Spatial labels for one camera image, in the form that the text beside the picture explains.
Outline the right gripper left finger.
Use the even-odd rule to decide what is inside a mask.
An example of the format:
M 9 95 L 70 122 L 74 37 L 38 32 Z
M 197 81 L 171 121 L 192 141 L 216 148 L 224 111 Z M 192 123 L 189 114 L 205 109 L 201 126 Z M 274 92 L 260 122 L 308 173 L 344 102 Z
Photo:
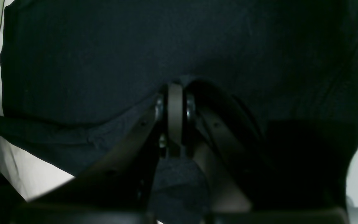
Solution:
M 147 205 L 158 161 L 167 156 L 160 143 L 168 111 L 176 103 L 176 84 L 158 94 L 128 134 L 103 158 L 58 189 L 20 206 L 13 224 L 156 224 Z

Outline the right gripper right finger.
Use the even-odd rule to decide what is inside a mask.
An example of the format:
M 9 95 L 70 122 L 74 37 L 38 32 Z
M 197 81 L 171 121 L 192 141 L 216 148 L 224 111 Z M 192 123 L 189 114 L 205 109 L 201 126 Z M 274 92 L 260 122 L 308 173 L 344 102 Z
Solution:
M 176 144 L 207 178 L 205 224 L 349 224 L 347 149 L 317 133 L 335 123 L 282 120 L 263 136 L 239 98 L 176 84 Z

